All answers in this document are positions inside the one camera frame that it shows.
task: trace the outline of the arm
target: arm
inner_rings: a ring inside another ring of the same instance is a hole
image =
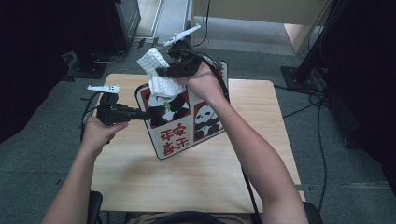
[[[308,223],[303,202],[279,155],[250,127],[222,95],[209,67],[202,63],[192,77],[177,79],[218,114],[251,184],[263,201],[263,223]]]
[[[87,223],[96,158],[106,142],[127,126],[126,122],[105,126],[97,118],[88,119],[76,159],[42,223]]]

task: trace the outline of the panda illustration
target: panda illustration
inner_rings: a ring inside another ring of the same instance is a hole
[[[222,124],[212,107],[201,106],[195,116],[195,141],[212,135],[220,129],[222,129]]]
[[[189,114],[190,105],[182,94],[173,97],[146,94],[148,112],[151,116],[149,120],[151,126],[163,126],[172,120],[181,119]]]

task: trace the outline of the gray carpet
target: gray carpet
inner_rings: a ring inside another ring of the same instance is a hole
[[[88,85],[102,85],[108,74],[144,74],[136,60],[149,49],[132,49],[107,66],[102,79],[60,82],[28,125],[0,145],[0,223],[39,223],[76,155]],[[285,86],[280,66],[298,66],[296,56],[196,49],[229,65],[230,78],[267,79]],[[309,105],[308,96],[276,89],[283,115]],[[323,163],[317,133],[318,108],[285,118],[291,148],[308,202],[318,206]],[[320,110],[320,131],[328,165],[328,186],[321,215],[325,223],[394,223],[395,196],[379,164],[362,150],[346,149],[331,106]],[[123,214],[112,212],[111,223]]]

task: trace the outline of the person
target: person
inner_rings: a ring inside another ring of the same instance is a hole
[[[263,201],[262,223],[308,223],[303,202],[274,148],[233,109],[208,65],[194,76],[176,78],[218,114],[235,154]],[[44,215],[42,223],[86,223],[93,166],[103,146],[128,123],[103,125],[89,118],[70,172]]]

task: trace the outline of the hand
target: hand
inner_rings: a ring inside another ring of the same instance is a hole
[[[206,63],[201,63],[192,77],[175,78],[175,82],[188,86],[199,98],[208,103],[215,101],[214,99],[219,95],[224,98],[218,80]]]
[[[85,125],[81,149],[89,150],[94,156],[98,156],[103,146],[114,138],[116,132],[126,127],[128,127],[128,122],[106,126],[98,118],[90,117]]]

